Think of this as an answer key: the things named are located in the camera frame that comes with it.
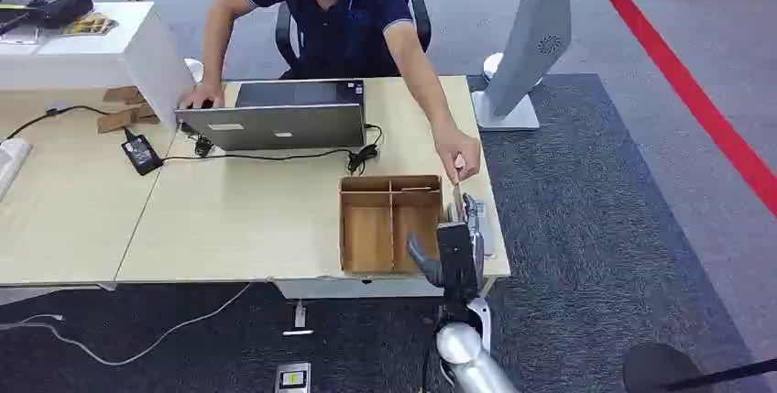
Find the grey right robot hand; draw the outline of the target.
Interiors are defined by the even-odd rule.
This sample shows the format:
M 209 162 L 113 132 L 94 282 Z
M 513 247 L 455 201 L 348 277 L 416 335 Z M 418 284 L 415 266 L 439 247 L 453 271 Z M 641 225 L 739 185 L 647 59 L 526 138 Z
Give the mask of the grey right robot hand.
M 462 207 L 452 221 L 436 226 L 439 257 L 428 257 L 419 237 L 409 233 L 407 252 L 426 279 L 448 297 L 469 301 L 483 286 L 485 241 L 480 230 L 482 202 L 462 194 Z

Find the person's right hand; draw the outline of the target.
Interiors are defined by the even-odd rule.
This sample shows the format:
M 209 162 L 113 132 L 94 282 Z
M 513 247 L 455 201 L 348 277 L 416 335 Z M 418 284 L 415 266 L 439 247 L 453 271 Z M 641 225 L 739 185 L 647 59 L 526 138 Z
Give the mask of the person's right hand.
M 179 109 L 209 109 L 224 107 L 224 86 L 221 83 L 199 83 L 186 92 Z

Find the person's left hand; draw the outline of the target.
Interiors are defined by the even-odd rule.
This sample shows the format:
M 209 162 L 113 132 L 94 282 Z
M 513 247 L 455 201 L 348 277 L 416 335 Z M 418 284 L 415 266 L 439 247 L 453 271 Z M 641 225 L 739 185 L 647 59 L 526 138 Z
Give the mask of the person's left hand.
M 456 125 L 432 127 L 436 152 L 453 185 L 476 175 L 481 167 L 479 141 L 462 132 Z

